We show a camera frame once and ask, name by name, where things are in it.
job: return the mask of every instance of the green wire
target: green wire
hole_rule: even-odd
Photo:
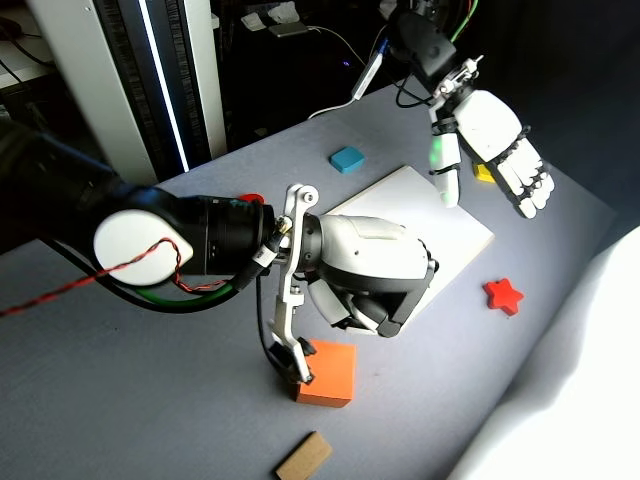
[[[231,293],[232,290],[233,290],[233,287],[228,283],[226,283],[222,287],[218,288],[217,290],[207,295],[203,295],[198,298],[192,298],[190,300],[167,300],[166,298],[158,297],[151,290],[144,290],[144,289],[138,289],[136,290],[136,293],[141,297],[143,297],[144,299],[152,303],[155,303],[156,305],[161,305],[163,307],[194,307],[194,306],[206,305],[212,300],[216,300],[224,295],[227,295],[228,293]]]
[[[469,23],[469,20],[471,19],[471,16],[476,11],[477,6],[478,6],[478,0],[473,0],[473,4],[471,5],[471,10],[469,10],[469,14],[464,18],[464,20],[462,21],[458,29],[455,31],[455,33],[451,37],[452,42],[455,42],[458,39],[458,37],[462,33],[462,30],[464,30],[464,27],[467,26],[467,24]]]

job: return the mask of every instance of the orange block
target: orange block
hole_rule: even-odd
[[[306,357],[315,376],[310,385],[298,387],[297,402],[325,407],[344,407],[353,400],[356,346],[311,340],[315,355]]]

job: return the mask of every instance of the brown block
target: brown block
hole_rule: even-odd
[[[280,480],[306,480],[311,477],[333,449],[318,432],[313,432],[280,467],[276,475]]]
[[[356,375],[356,346],[311,340],[315,355],[306,357],[315,378],[300,384],[297,402],[344,407],[353,400]]]

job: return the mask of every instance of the white light strip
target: white light strip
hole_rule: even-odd
[[[164,78],[164,70],[162,69],[162,63],[160,62],[160,54],[158,53],[158,46],[156,45],[156,37],[153,34],[153,27],[151,26],[151,18],[149,17],[149,10],[147,9],[146,0],[138,0],[140,4],[140,12],[142,13],[142,20],[144,21],[144,28],[147,31],[147,38],[149,39],[149,46],[151,47],[151,55],[153,56],[153,63],[156,66],[156,73],[158,74],[158,80],[160,81],[160,89],[162,90],[162,96],[164,97],[164,104],[167,107],[167,113],[169,114],[169,121],[171,122],[171,128],[173,129],[173,136],[176,139],[178,145],[178,152],[180,153],[180,160],[182,160],[182,167],[185,172],[189,171],[189,164],[187,163],[187,156],[184,153],[182,147],[182,138],[180,137],[180,130],[178,130],[178,122],[176,122],[176,116],[173,113],[173,105],[171,104],[171,97],[169,96],[169,88]]]

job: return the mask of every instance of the white board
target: white board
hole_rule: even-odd
[[[493,232],[460,206],[445,208],[436,188],[409,166],[401,167],[328,213],[380,217],[413,230],[424,242],[440,269],[411,318],[493,239]]]

